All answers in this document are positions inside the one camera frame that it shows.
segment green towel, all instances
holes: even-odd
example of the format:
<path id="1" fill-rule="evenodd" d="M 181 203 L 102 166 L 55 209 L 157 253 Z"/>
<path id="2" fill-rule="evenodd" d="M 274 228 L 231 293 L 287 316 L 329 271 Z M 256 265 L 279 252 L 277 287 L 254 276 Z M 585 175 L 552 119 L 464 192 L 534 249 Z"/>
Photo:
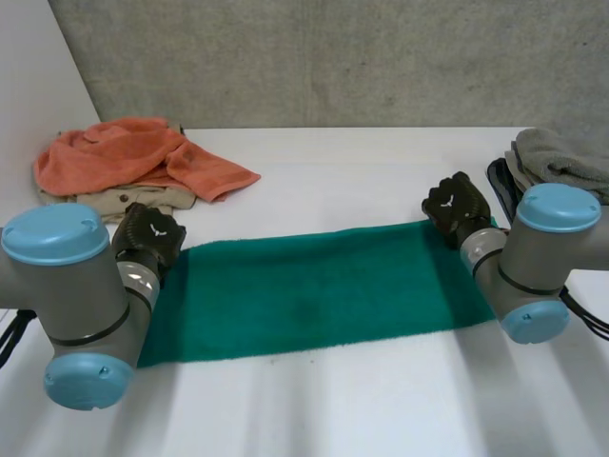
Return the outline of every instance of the green towel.
<path id="1" fill-rule="evenodd" d="M 493 317 L 429 222 L 220 241 L 181 254 L 139 366 L 326 348 Z"/>

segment black cable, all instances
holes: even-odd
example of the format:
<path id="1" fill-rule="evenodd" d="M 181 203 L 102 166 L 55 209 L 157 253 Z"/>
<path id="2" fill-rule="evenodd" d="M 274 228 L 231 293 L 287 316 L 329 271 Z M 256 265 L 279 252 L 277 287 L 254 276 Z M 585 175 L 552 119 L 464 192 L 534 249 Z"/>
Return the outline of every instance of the black cable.
<path id="1" fill-rule="evenodd" d="M 599 338 L 609 341 L 609 323 L 599 319 L 597 316 L 589 312 L 578 301 L 573 298 L 569 289 L 565 286 L 560 292 L 560 299 L 564 304 L 576 315 L 583 323 Z"/>
<path id="2" fill-rule="evenodd" d="M 2 336 L 0 336 L 0 368 L 9 360 L 10 355 L 21 341 L 28 324 L 36 318 L 36 313 L 30 309 L 19 309 Z"/>

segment folded gray towel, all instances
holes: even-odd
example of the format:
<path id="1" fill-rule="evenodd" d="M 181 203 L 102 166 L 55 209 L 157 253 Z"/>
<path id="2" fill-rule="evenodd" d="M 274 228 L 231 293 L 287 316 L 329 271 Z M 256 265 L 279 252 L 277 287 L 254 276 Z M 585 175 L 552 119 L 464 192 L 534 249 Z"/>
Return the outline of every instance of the folded gray towel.
<path id="1" fill-rule="evenodd" d="M 507 164 L 507 169 L 509 169 L 510 173 L 512 173 L 512 177 L 514 178 L 514 183 L 522 192 L 526 192 L 531 186 L 535 186 L 539 184 L 539 180 L 533 179 L 532 175 L 527 175 L 524 169 L 521 168 L 520 157 L 516 154 L 516 152 L 511 149 L 505 153 L 505 163 Z"/>
<path id="2" fill-rule="evenodd" d="M 586 189 L 609 204 L 609 150 L 594 149 L 583 140 L 548 129 L 521 131 L 516 147 L 527 175 L 544 183 Z"/>

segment fabric pile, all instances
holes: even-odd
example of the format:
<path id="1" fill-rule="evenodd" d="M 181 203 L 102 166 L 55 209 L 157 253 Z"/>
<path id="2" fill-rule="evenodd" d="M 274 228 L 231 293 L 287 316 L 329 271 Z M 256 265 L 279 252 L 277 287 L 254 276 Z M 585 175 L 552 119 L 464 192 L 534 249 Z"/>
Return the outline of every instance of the fabric pile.
<path id="1" fill-rule="evenodd" d="M 549 129 L 526 129 L 505 153 L 505 163 L 520 192 L 540 183 L 588 190 L 609 205 L 609 150 Z"/>
<path id="2" fill-rule="evenodd" d="M 118 223 L 134 202 L 165 214 L 224 200 L 260 175 L 188 141 L 161 118 L 123 118 L 66 131 L 33 165 L 43 202 L 76 202 Z"/>

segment tabletop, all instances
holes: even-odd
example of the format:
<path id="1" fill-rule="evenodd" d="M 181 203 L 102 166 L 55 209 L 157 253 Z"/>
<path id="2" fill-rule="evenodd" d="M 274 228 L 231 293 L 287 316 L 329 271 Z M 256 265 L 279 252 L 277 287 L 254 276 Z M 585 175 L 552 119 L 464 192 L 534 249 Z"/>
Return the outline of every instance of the tabletop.
<path id="1" fill-rule="evenodd" d="M 520 130 L 187 130 L 263 178 L 175 217 L 188 230 L 185 248 L 418 221 L 429 189 L 463 170 L 505 226 L 484 171 Z M 607 278 L 574 271 L 568 283 L 604 319 Z M 512 343 L 490 322 L 140 369 L 119 405 L 92 412 L 46 397 L 51 356 L 35 322 L 0 372 L 0 455 L 566 457 L 609 448 L 609 344 L 575 317 L 535 346 Z"/>

